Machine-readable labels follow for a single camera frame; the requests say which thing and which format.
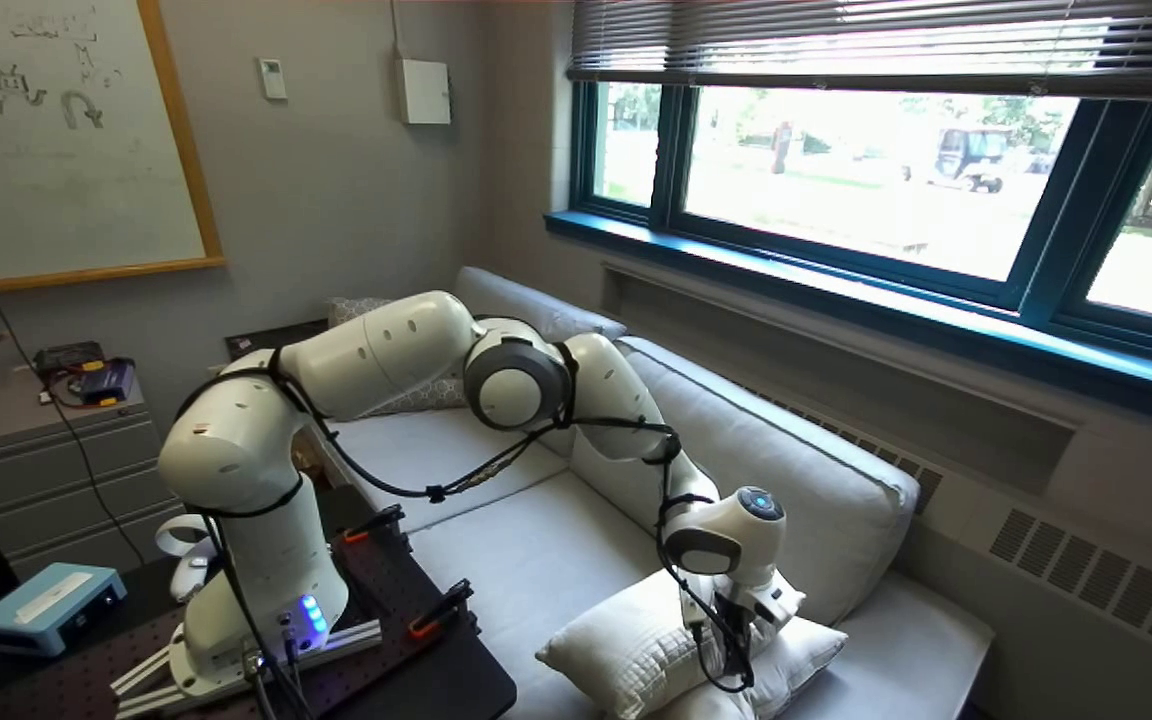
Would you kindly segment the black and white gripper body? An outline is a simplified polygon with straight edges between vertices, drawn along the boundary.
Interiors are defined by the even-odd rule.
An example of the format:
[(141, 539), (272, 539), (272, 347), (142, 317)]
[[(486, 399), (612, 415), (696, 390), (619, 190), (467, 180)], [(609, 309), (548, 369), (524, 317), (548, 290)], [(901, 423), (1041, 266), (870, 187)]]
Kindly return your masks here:
[(680, 619), (696, 640), (704, 674), (749, 674), (753, 653), (769, 643), (803, 603), (781, 570), (763, 583), (736, 583), (729, 577), (680, 577)]

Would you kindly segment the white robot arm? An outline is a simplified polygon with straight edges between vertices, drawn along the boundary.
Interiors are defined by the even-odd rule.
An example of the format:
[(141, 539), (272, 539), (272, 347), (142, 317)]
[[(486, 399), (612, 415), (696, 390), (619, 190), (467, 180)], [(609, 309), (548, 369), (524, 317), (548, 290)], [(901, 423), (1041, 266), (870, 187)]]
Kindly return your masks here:
[(595, 450), (659, 473), (651, 542), (680, 590), (684, 643), (712, 684), (753, 684), (753, 646), (801, 608), (774, 568), (787, 509), (754, 485), (714, 489), (609, 335), (548, 340), (524, 318), (479, 318), (447, 290), (416, 290), (248, 351), (179, 403), (161, 476), (202, 521), (220, 570), (185, 599), (166, 643), (111, 678), (116, 720), (208, 707), (379, 634), (349, 616), (351, 588), (290, 441), (445, 372), (510, 443), (574, 427)]

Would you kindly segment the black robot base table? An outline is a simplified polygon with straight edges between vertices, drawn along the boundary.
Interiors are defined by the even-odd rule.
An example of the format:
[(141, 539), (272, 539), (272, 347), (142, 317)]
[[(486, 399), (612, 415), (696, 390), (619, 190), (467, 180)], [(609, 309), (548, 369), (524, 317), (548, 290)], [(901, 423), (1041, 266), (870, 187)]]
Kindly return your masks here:
[[(349, 499), (327, 504), (327, 529), (364, 524)], [(275, 720), (499, 720), (515, 703), (515, 678), (482, 646), (472, 608), (439, 634), (409, 640), (409, 619), (432, 608), (452, 583), (432, 583), (416, 563), (405, 529), (339, 546), (351, 583), (343, 624), (367, 640), (327, 663), (301, 661), (290, 678), (302, 703), (272, 691)], [(102, 608), (57, 661), (0, 653), (0, 720), (116, 720), (111, 678), (151, 656), (179, 619), (166, 599), (166, 563), (124, 577), (126, 599)]]

